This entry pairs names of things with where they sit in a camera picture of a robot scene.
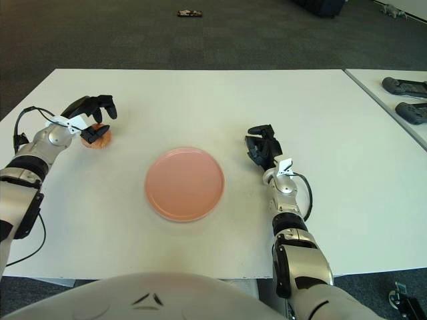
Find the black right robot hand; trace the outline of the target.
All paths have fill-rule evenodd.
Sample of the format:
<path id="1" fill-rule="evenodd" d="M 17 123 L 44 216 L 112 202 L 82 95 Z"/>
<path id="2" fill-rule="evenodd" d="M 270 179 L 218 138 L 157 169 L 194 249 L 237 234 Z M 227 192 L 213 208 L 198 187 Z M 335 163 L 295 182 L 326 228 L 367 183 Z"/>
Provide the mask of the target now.
<path id="1" fill-rule="evenodd" d="M 248 129 L 244 140 L 248 148 L 248 157 L 264 170 L 264 179 L 269 176 L 293 176 L 293 161 L 291 159 L 277 160 L 283 155 L 279 141 L 270 124 L 259 125 Z"/>

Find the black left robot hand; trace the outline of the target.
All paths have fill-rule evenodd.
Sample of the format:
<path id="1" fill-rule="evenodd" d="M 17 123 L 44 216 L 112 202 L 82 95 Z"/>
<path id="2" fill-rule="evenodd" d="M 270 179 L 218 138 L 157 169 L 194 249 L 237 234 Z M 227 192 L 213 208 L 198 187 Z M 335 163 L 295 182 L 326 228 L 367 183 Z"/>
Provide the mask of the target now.
<path id="1" fill-rule="evenodd" d="M 111 119 L 117 119 L 117 109 L 112 95 L 84 96 L 70 104 L 62 114 L 52 121 L 68 128 L 70 134 L 79 134 L 89 145 L 100 140 L 109 125 L 102 125 L 105 109 Z"/>

